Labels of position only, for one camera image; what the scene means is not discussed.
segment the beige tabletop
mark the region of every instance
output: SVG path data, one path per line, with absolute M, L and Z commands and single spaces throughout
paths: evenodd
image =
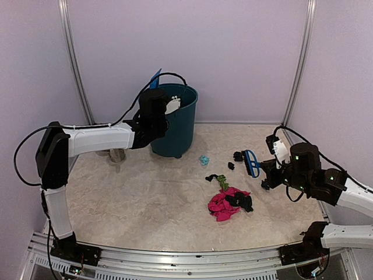
M 250 149 L 258 161 L 271 159 L 265 138 L 271 125 L 195 125 L 192 147 L 181 159 L 144 149 L 127 150 L 113 166 L 108 157 L 80 155 L 69 178 L 67 200 L 79 241 L 127 249 L 156 251 L 223 251 L 300 241 L 313 221 L 322 221 L 317 201 L 291 202 L 285 186 L 265 191 L 259 178 L 247 175 L 233 153 Z M 286 139 L 281 131 L 279 136 Z M 210 158 L 201 166 L 199 157 Z M 224 174 L 230 186 L 251 192 L 253 212 L 243 209 L 216 222 L 207 204 L 219 192 L 210 174 Z M 291 190 L 295 198 L 299 192 Z

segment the aluminum frame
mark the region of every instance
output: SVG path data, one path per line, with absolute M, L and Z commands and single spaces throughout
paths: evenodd
M 98 267 L 85 265 L 91 276 L 81 279 L 277 279 L 277 270 L 295 266 L 281 266 L 278 246 L 236 251 L 219 252 L 156 252 L 128 250 L 115 247 L 99 246 L 103 249 Z M 344 254 L 348 259 L 348 249 L 336 248 L 330 254 Z M 54 270 L 62 272 L 73 262 L 51 257 Z M 303 265 L 313 262 L 300 262 Z M 25 264 L 20 280 L 29 280 L 35 265 L 49 268 L 47 262 L 47 235 L 34 233 L 26 253 Z M 353 266 L 346 270 L 353 272 Z M 351 273 L 349 280 L 358 280 Z
M 289 98 L 289 101 L 286 107 L 284 118 L 282 120 L 283 125 L 288 125 L 290 121 L 290 117 L 291 117 L 291 114 L 293 112 L 294 105 L 295 105 L 295 100 L 299 92 L 299 87 L 302 81 L 305 62 L 307 60 L 309 44 L 311 42 L 312 27 L 314 25 L 314 19 L 315 19 L 315 9 L 316 9 L 316 0 L 308 0 L 308 9 L 307 9 L 307 16 L 306 16 L 304 32 L 303 32 L 301 51 L 299 54 L 297 70 L 295 72 L 293 85 L 291 87 L 290 98 Z
M 82 77 L 80 75 L 80 70 L 78 66 L 78 61 L 76 59 L 67 0 L 58 0 L 58 7 L 59 7 L 59 14 L 61 15 L 62 29 L 64 31 L 64 38 L 65 38 L 69 60 L 71 64 L 71 70 L 74 75 L 76 88 L 78 90 L 79 100 L 82 105 L 82 109 L 83 109 L 87 123 L 92 125 L 92 124 L 95 124 L 95 122 L 94 122 L 94 118 L 92 115 L 92 111 L 88 103 L 86 92 L 84 90 Z

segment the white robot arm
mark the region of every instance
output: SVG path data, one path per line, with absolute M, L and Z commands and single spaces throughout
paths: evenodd
M 266 139 L 275 159 L 261 163 L 266 173 L 262 186 L 276 188 L 284 184 L 333 206 L 340 205 L 373 217 L 373 189 L 350 177 L 346 171 L 321 169 L 320 153 L 315 145 L 298 143 L 286 149 L 274 135 Z M 373 249 L 373 225 L 345 226 L 314 222 L 302 243 L 279 248 L 283 265 L 326 255 L 332 247 Z
M 54 232 L 51 255 L 70 261 L 97 265 L 100 249 L 76 242 L 68 206 L 68 158 L 82 153 L 107 149 L 138 149 L 164 136 L 168 129 L 166 114 L 180 108 L 180 98 L 167 98 L 162 89 L 145 90 L 140 99 L 140 109 L 133 120 L 116 125 L 66 127 L 50 123 L 36 154 L 41 178 L 43 208 L 50 218 Z

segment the lavender wall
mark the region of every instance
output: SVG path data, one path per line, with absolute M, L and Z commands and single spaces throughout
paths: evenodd
M 306 0 L 69 1 L 95 120 L 116 120 L 163 68 L 199 92 L 198 121 L 279 123 L 306 11 Z
M 318 1 L 305 74 L 290 121 L 332 160 L 373 186 L 373 5 L 369 0 Z M 373 224 L 342 207 L 334 223 Z M 372 279 L 373 250 L 355 250 L 363 279 Z
M 0 2 L 1 279 L 16 279 L 32 232 L 45 221 L 39 190 L 23 185 L 13 170 L 16 146 L 52 120 L 84 123 L 61 30 L 57 1 Z M 32 182 L 38 182 L 40 137 L 25 144 L 18 160 Z

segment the black cable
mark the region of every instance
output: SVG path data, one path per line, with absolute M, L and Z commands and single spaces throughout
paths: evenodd
M 13 166 L 14 166 L 14 170 L 16 171 L 17 173 L 17 176 L 18 178 L 20 178 L 20 180 L 25 183 L 26 185 L 28 186 L 31 186 L 31 187 L 38 187 L 38 186 L 41 186 L 41 183 L 29 183 L 27 182 L 22 176 L 21 174 L 19 173 L 18 171 L 18 167 L 17 167 L 17 154 L 18 154 L 18 151 L 19 149 L 22 147 L 22 145 L 31 137 L 33 136 L 34 134 L 38 133 L 39 131 L 42 131 L 42 130 L 46 130 L 48 128 L 60 128 L 60 126 L 57 126 L 57 125 L 48 125 L 46 127 L 41 127 L 41 128 L 38 128 L 37 130 L 34 130 L 33 132 L 31 132 L 30 134 L 28 134 L 28 136 L 26 136 L 22 141 L 21 143 L 18 145 L 18 147 L 16 148 L 15 152 L 14 152 L 14 155 L 13 155 Z
M 323 270 L 318 275 L 316 275 L 317 277 L 319 277 L 321 274 L 323 274 L 326 271 L 329 265 L 329 259 L 330 259 L 330 251 L 328 252 L 328 260 L 326 261 L 326 265 L 324 266 Z
M 49 240 L 51 238 L 51 230 L 52 230 L 52 223 L 51 223 L 50 219 L 48 220 L 48 223 L 49 223 L 49 230 L 48 230 L 48 238 L 47 238 L 47 255 L 48 255 L 49 268 L 51 269 L 51 272 L 52 272 L 52 275 L 53 275 L 54 279 L 59 280 L 57 278 L 57 276 L 54 274 L 54 270 L 53 270 L 53 266 L 52 266 L 52 262 L 51 262 L 51 254 L 50 254 L 50 250 L 49 250 Z
M 304 192 L 302 192 L 295 200 L 293 200 L 291 197 L 290 197 L 290 194 L 289 194 L 289 186 L 286 186 L 286 195 L 287 197 L 290 199 L 290 201 L 292 202 L 298 202 L 304 195 Z
M 309 140 L 307 140 L 306 138 L 304 138 L 302 135 L 300 135 L 299 133 L 297 133 L 296 131 L 294 131 L 293 129 L 289 128 L 289 127 L 286 127 L 285 125 L 280 125 L 278 127 L 275 128 L 275 130 L 273 131 L 273 135 L 276 136 L 276 133 L 279 129 L 283 129 L 283 130 L 288 130 L 290 131 L 291 133 L 293 133 L 294 135 L 298 136 L 299 138 L 301 138 L 304 142 L 306 143 L 310 143 Z M 335 167 L 337 167 L 340 171 L 344 172 L 346 174 L 346 176 L 352 181 L 354 182 L 355 184 L 357 184 L 359 187 L 361 187 L 363 190 L 366 190 L 366 191 L 369 191 L 370 193 L 373 193 L 373 191 L 371 191 L 370 189 L 368 189 L 367 187 L 364 187 L 361 183 L 359 183 L 358 181 L 356 181 L 351 175 L 348 174 L 347 170 L 344 169 L 343 167 L 341 167 L 341 165 L 339 165 L 338 163 L 328 159 L 323 153 L 321 153 L 319 151 L 319 155 L 320 157 L 322 157 L 323 159 L 325 159 L 327 162 L 329 162 L 331 165 L 334 165 Z
M 132 102 L 132 105 L 130 106 L 130 108 L 126 111 L 126 112 L 124 112 L 124 114 L 116 121 L 116 122 L 114 122 L 112 125 L 117 125 L 117 124 L 119 124 L 122 120 L 123 120 L 123 118 L 128 114 L 128 112 L 130 112 L 133 108 L 134 108 L 134 106 L 136 105 L 136 102 L 137 102 L 137 100 L 139 99 L 139 97 L 140 97 L 140 95 L 147 89 L 147 87 L 152 83 L 152 82 L 154 82 L 156 79 L 158 79 L 159 77 L 161 77 L 161 76 L 164 76 L 164 75 L 170 75 L 170 76 L 175 76 L 175 77 L 178 77 L 178 78 L 180 78 L 181 80 L 182 80 L 182 82 L 183 82 L 183 84 L 184 84 L 184 86 L 186 87 L 187 86 L 187 82 L 186 82 L 186 80 L 182 77 L 182 76 L 180 76 L 179 74 L 176 74 L 176 73 L 171 73 L 171 72 L 165 72 L 165 73 L 161 73 L 161 74 L 158 74 L 158 75 L 156 75 L 156 76 L 154 76 L 150 81 L 149 81 L 149 83 L 147 83 L 143 88 L 142 88 L 142 90 L 140 90 L 140 92 L 138 93 L 138 95 L 136 96 L 136 98 L 134 99 L 134 101 Z

